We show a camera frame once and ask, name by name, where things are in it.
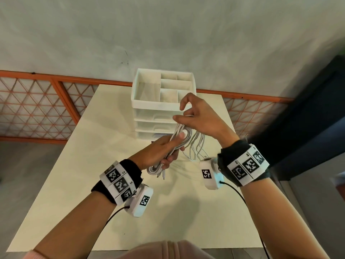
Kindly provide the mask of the person's right hand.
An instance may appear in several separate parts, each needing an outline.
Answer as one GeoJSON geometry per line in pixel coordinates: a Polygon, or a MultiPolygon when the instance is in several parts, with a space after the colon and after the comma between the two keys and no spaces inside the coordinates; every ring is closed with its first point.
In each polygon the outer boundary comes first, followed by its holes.
{"type": "Polygon", "coordinates": [[[227,148],[237,142],[239,137],[236,133],[218,116],[211,106],[198,96],[188,93],[180,102],[180,110],[191,103],[192,107],[184,111],[183,115],[197,115],[201,127],[196,130],[204,135],[216,139],[222,148],[227,148]]]}

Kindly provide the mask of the person's left hand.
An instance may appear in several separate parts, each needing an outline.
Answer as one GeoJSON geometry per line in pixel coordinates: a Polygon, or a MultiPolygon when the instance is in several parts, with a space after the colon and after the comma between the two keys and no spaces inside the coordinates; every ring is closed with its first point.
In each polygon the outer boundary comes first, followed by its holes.
{"type": "Polygon", "coordinates": [[[161,137],[128,159],[133,161],[140,170],[146,170],[157,164],[162,164],[162,169],[165,170],[173,161],[177,160],[179,151],[184,151],[184,149],[184,147],[163,149],[161,137]]]}

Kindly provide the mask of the person's right forearm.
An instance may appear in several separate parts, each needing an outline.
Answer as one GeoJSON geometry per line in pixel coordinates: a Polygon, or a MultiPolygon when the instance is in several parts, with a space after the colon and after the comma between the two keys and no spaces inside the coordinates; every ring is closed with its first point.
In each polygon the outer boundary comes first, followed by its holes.
{"type": "Polygon", "coordinates": [[[273,259],[330,259],[303,218],[270,178],[251,182],[240,190],[273,259]]]}

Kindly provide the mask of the person's left forearm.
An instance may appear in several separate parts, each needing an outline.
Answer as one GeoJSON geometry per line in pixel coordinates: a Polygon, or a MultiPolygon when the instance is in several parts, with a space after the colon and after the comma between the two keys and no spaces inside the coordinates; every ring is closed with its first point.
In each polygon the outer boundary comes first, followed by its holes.
{"type": "Polygon", "coordinates": [[[86,259],[115,208],[102,193],[91,192],[34,251],[48,259],[86,259]]]}

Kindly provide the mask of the white plastic drawer organizer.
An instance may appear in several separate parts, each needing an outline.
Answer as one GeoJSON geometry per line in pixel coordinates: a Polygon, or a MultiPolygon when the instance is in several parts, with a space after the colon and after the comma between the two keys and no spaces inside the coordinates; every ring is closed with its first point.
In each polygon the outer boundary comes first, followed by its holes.
{"type": "Polygon", "coordinates": [[[180,102],[188,93],[196,95],[191,72],[138,69],[131,94],[136,137],[155,141],[173,134],[176,127],[173,116],[191,108],[188,103],[180,110],[180,102]]]}

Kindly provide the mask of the black wristband with marker tags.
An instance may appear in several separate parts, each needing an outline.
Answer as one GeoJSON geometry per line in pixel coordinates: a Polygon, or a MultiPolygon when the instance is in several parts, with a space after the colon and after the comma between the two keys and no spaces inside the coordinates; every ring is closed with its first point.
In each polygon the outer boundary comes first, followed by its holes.
{"type": "Polygon", "coordinates": [[[131,160],[115,161],[105,172],[91,192],[103,194],[111,203],[122,205],[139,188],[143,179],[141,170],[131,160]]]}
{"type": "Polygon", "coordinates": [[[222,175],[238,187],[270,178],[269,163],[255,145],[238,140],[217,155],[222,175]]]}

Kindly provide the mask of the dark cabinet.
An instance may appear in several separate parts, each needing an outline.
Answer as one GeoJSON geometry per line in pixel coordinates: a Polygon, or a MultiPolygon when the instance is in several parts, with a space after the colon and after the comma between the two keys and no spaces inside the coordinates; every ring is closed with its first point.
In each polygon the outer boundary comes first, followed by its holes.
{"type": "Polygon", "coordinates": [[[336,55],[248,142],[284,181],[345,152],[345,54],[336,55]]]}

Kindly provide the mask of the orange metal mesh railing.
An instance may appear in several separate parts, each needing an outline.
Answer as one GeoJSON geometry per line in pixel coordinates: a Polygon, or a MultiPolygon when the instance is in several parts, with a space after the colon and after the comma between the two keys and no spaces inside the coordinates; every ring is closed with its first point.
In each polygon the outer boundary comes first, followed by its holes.
{"type": "MultiPolygon", "coordinates": [[[[0,141],[65,145],[99,85],[132,83],[0,70],[0,141]]],[[[263,131],[292,98],[197,89],[221,95],[242,137],[263,131]]]]}

